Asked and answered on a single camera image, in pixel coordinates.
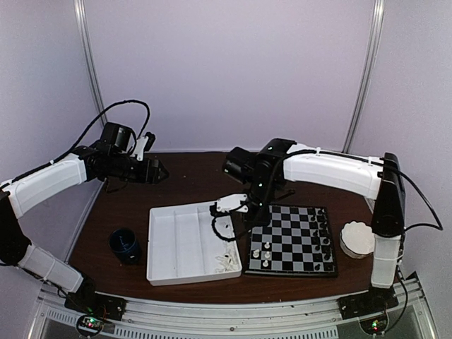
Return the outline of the black white chess board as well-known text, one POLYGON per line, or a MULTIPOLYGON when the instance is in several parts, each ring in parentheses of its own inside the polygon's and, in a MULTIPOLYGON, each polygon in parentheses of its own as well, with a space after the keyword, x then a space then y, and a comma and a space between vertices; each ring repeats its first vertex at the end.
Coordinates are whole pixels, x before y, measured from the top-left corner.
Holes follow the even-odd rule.
POLYGON ((270 224, 254 227, 248 237, 244 272, 297 278, 336 278, 338 265, 329 216, 324 207, 269 207, 270 224), (270 242, 270 248, 264 244, 270 242), (253 251, 259 249, 258 258, 253 251), (264 258, 271 252, 269 259, 264 258), (268 266, 262 263, 267 260, 268 266))

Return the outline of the white plastic compartment tray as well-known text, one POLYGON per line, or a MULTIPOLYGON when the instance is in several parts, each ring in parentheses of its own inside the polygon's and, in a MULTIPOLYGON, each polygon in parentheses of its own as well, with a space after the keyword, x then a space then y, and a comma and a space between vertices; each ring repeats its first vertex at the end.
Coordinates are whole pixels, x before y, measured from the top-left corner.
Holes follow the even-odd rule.
POLYGON ((236 242, 212 230, 212 201, 151 208, 146 277, 152 286, 238 278, 242 262, 236 242))

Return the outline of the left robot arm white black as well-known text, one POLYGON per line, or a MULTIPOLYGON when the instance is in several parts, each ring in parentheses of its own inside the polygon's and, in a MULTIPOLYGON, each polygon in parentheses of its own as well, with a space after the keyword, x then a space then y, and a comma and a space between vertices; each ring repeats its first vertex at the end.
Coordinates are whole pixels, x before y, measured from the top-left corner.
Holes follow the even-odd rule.
POLYGON ((93 179, 116 177, 125 182, 158 184, 169 172, 157 159, 123 154, 108 155, 94 148, 79 147, 54 162, 1 187, 1 264, 34 273, 45 281, 73 293, 74 302, 87 314, 102 306, 98 293, 83 274, 45 251, 24 235, 19 225, 30 209, 60 192, 93 179))

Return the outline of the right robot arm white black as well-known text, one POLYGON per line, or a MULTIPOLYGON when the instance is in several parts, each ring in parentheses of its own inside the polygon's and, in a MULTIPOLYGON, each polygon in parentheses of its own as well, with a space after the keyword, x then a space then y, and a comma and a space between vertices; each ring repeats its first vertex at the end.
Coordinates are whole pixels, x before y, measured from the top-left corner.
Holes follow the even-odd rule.
POLYGON ((374 200, 371 286, 362 296, 362 306, 378 311, 395 299, 393 281, 405 232, 405 191, 398 170, 392 153, 383 158, 351 156, 274 138, 246 161, 244 181, 251 186, 245 224, 268 224, 268 204, 287 181, 320 184, 374 200))

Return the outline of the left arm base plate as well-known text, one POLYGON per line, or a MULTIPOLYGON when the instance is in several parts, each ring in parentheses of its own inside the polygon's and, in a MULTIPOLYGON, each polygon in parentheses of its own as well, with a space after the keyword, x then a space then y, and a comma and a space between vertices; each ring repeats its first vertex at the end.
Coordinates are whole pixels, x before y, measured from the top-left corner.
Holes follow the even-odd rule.
POLYGON ((68 292, 64 306, 101 319, 120 321, 124 315, 126 300, 100 294, 95 291, 93 285, 86 285, 76 292, 68 292))

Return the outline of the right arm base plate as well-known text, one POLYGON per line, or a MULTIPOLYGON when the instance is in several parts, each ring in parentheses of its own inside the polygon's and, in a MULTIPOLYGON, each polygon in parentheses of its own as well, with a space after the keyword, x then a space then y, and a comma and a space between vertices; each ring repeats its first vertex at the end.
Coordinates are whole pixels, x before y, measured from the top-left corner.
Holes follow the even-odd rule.
POLYGON ((370 291, 338 299, 343 320, 375 314, 398 305, 398 298, 395 295, 374 294, 370 291))

